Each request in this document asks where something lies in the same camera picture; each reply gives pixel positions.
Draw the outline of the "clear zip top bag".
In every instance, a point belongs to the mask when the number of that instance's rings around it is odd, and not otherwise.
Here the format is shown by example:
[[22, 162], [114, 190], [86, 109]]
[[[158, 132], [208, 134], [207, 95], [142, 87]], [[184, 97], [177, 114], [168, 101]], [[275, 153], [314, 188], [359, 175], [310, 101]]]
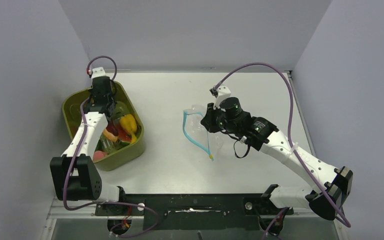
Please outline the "clear zip top bag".
[[201, 124], [206, 107], [194, 104], [183, 110], [182, 132], [186, 139], [204, 151], [213, 162], [219, 154], [224, 142], [218, 133], [209, 133]]

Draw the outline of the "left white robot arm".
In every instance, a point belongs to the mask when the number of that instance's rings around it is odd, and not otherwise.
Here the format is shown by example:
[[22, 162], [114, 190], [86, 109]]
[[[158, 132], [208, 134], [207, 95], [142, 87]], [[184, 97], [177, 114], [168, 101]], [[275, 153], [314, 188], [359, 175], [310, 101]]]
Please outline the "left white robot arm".
[[95, 76], [89, 97], [79, 107], [80, 124], [68, 148], [50, 161], [50, 171], [57, 198], [97, 203], [119, 202], [124, 190], [102, 180], [93, 156], [106, 130], [116, 101], [113, 83], [108, 76]]

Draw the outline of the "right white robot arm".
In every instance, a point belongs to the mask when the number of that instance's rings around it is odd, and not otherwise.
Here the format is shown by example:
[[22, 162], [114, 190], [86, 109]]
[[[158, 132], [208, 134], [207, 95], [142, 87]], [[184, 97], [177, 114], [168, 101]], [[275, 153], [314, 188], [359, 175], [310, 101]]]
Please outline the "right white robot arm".
[[201, 124], [210, 133], [230, 135], [249, 149], [271, 156], [307, 183], [296, 188], [272, 184], [261, 199], [266, 213], [281, 208], [303, 208], [329, 221], [339, 216], [351, 192], [353, 173], [349, 168], [327, 164], [296, 143], [290, 144], [276, 125], [244, 111], [237, 97], [224, 99], [219, 108], [208, 103]]

